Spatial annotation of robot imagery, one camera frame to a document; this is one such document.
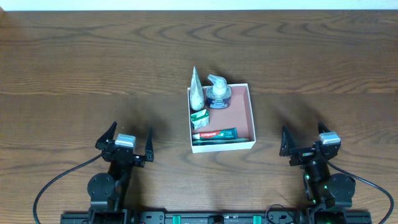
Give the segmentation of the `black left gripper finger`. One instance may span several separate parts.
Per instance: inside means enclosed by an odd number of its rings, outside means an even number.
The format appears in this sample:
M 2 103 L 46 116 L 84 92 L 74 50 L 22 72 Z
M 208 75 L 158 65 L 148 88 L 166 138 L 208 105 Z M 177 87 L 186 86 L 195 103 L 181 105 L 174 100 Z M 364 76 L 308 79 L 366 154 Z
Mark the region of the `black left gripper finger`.
M 95 148 L 106 149 L 109 143 L 113 143 L 117 122 L 114 121 L 109 129 L 96 141 Z
M 153 150 L 153 144 L 152 144 L 152 129 L 150 129 L 148 137 L 147 137 L 147 141 L 146 141 L 145 160 L 147 162 L 154 161 L 154 150 Z

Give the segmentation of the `purple hand soap pump bottle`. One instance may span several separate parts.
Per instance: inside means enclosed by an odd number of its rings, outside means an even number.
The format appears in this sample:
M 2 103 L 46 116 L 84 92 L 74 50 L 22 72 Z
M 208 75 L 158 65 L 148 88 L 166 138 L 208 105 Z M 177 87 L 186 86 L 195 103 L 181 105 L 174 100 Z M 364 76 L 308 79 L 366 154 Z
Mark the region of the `purple hand soap pump bottle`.
M 212 86 L 206 89 L 205 104 L 211 109 L 225 109 L 230 105 L 232 90 L 228 86 L 226 79 L 216 75 L 208 75 Z

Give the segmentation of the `white Pantene tube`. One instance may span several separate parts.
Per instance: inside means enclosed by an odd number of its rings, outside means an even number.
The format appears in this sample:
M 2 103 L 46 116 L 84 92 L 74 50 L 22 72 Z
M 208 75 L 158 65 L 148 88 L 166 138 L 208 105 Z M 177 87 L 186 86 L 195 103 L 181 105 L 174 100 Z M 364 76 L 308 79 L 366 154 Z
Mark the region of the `white Pantene tube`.
M 205 105 L 205 99 L 203 95 L 203 88 L 196 67 L 193 67 L 189 99 L 190 99 L 190 107 L 192 110 L 200 111 L 203 109 Z

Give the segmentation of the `green white soap packet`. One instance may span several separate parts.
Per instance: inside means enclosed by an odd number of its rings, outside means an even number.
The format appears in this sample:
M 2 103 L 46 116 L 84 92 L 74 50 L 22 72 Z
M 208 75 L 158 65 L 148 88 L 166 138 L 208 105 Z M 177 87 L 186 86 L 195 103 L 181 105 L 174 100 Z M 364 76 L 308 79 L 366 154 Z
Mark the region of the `green white soap packet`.
M 193 113 L 190 115 L 190 121 L 192 124 L 192 128 L 194 130 L 198 130 L 210 124 L 210 114 L 209 111 L 204 109 Z

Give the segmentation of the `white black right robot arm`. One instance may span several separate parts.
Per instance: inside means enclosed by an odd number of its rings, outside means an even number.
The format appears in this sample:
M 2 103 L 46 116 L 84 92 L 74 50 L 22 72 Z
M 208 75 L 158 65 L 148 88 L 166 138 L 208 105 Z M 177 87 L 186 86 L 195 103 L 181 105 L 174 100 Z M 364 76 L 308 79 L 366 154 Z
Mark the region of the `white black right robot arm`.
M 323 123 L 318 124 L 318 140 L 299 148 L 287 126 L 282 127 L 279 156 L 289 157 L 291 166 L 303 169 L 306 197 L 312 207 L 297 212 L 295 223 L 346 223 L 346 208 L 352 207 L 355 180 L 342 173 L 330 174 L 328 161 L 337 156 L 341 138 Z

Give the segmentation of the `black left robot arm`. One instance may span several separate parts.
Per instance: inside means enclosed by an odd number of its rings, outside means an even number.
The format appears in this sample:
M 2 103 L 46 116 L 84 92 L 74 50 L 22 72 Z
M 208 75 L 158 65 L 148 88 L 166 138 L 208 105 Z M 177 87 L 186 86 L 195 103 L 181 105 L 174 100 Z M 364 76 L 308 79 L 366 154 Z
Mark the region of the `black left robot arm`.
M 154 161 L 152 131 L 149 131 L 145 154 L 134 152 L 136 138 L 127 134 L 114 137 L 117 123 L 96 141 L 95 148 L 101 151 L 104 161 L 110 163 L 107 173 L 94 175 L 88 182 L 87 191 L 91 198 L 88 210 L 88 224 L 139 223 L 135 210 L 124 208 L 124 199 L 135 167 L 144 167 L 146 162 Z

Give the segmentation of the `green white toothbrush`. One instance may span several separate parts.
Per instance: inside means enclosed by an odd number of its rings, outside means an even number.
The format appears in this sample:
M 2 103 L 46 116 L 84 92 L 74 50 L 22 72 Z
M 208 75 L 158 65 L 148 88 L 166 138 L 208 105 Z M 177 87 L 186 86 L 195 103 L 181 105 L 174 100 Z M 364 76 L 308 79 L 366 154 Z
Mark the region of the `green white toothbrush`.
M 216 144 L 234 144 L 249 142 L 248 138 L 238 138 L 238 139 L 209 139 L 209 140 L 194 140 L 192 142 L 193 146 L 206 146 L 206 145 L 216 145 Z

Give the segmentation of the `Colgate toothpaste tube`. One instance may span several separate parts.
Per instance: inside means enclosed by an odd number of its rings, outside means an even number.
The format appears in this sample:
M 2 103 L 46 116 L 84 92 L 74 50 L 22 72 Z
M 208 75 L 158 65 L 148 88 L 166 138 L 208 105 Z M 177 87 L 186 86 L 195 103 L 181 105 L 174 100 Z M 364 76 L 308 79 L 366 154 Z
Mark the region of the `Colgate toothpaste tube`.
M 236 128 L 208 131 L 192 135 L 193 140 L 229 140 L 237 138 L 238 134 Z

